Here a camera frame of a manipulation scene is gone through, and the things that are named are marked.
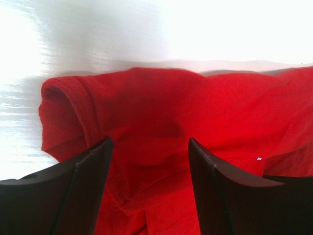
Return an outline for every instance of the textured plastic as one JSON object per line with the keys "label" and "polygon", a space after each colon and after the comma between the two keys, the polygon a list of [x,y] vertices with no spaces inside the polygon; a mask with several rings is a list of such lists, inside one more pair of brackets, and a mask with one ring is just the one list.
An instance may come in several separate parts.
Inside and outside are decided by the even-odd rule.
{"label": "textured plastic", "polygon": [[106,139],[22,179],[0,181],[0,234],[93,234],[112,148]]}
{"label": "textured plastic", "polygon": [[202,235],[312,235],[313,178],[251,175],[189,142]]}

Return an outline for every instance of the black object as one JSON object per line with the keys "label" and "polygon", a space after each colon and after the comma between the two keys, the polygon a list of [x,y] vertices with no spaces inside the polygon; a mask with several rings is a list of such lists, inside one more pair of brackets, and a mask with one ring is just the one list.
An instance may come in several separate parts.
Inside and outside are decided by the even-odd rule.
{"label": "black object", "polygon": [[92,235],[112,149],[108,138],[22,179],[0,181],[0,235]]}
{"label": "black object", "polygon": [[313,178],[261,178],[195,139],[189,163],[202,235],[313,235]]}

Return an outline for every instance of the black plastic piece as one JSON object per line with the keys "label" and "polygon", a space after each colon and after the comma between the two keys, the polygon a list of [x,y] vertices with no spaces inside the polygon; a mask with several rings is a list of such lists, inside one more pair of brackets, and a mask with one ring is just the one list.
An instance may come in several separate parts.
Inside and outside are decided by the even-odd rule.
{"label": "black plastic piece", "polygon": [[92,235],[112,149],[108,138],[22,179],[0,181],[0,235]]}
{"label": "black plastic piece", "polygon": [[194,139],[188,150],[202,235],[313,234],[313,177],[265,179],[220,159]]}

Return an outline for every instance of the red fabric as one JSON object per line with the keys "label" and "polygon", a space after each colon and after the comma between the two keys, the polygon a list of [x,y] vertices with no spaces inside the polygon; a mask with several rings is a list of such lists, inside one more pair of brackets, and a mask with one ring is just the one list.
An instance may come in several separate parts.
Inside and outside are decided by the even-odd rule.
{"label": "red fabric", "polygon": [[57,160],[114,141],[97,235],[200,234],[190,137],[256,175],[313,175],[313,68],[210,77],[135,68],[52,78],[42,97],[43,150]]}

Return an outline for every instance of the white background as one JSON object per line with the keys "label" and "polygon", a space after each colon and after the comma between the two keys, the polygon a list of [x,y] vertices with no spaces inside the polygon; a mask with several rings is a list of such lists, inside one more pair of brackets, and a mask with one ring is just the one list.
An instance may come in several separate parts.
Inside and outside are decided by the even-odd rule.
{"label": "white background", "polygon": [[306,66],[313,63],[311,2],[0,0],[0,180],[56,163],[40,151],[45,79],[133,66]]}

